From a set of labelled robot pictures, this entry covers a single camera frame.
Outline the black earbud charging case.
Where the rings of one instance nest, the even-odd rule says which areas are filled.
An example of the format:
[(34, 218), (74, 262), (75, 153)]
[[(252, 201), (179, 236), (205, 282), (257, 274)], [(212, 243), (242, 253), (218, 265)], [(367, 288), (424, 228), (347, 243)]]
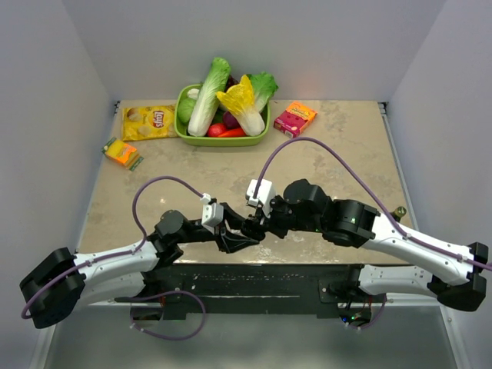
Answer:
[(256, 217), (248, 217), (241, 225), (241, 233), (248, 238), (263, 240), (265, 238), (265, 230), (260, 224), (260, 220)]

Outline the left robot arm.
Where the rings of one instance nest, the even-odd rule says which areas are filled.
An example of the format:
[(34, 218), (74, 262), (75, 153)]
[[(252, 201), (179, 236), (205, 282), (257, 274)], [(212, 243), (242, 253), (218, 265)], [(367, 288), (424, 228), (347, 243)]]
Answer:
[(264, 237), (252, 217), (240, 216), (226, 203), (204, 206), (202, 218), (196, 220), (166, 211), (154, 231), (134, 244), (93, 254), (73, 254), (67, 248), (52, 251), (20, 282), (25, 299), (21, 316), (42, 329), (63, 321), (79, 305), (106, 298), (152, 301), (159, 283), (145, 274), (178, 260), (183, 254), (180, 244), (213, 241), (231, 254)]

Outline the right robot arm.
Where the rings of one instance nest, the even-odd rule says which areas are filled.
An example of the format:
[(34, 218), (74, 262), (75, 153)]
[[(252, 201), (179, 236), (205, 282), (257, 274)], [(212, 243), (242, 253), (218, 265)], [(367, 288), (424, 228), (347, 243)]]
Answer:
[(253, 180), (246, 191), (259, 224), (284, 236), (289, 231), (321, 234), (337, 246), (363, 248), (405, 261), (404, 266), (366, 264), (342, 284), (344, 296), (359, 302), (367, 295), (421, 294), (459, 311), (476, 311), (486, 297), (482, 276), (488, 248), (453, 244), (397, 223), (390, 215), (355, 200), (333, 200), (301, 179), (279, 195), (267, 180)]

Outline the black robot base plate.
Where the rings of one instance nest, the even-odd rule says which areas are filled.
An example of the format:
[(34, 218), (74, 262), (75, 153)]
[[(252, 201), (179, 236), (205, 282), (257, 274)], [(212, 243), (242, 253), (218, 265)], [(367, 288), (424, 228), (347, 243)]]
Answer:
[(164, 317), (186, 314), (305, 314), (337, 318), (339, 304), (381, 303), (359, 288), (359, 264), (173, 264), (143, 274), (133, 302), (166, 293)]

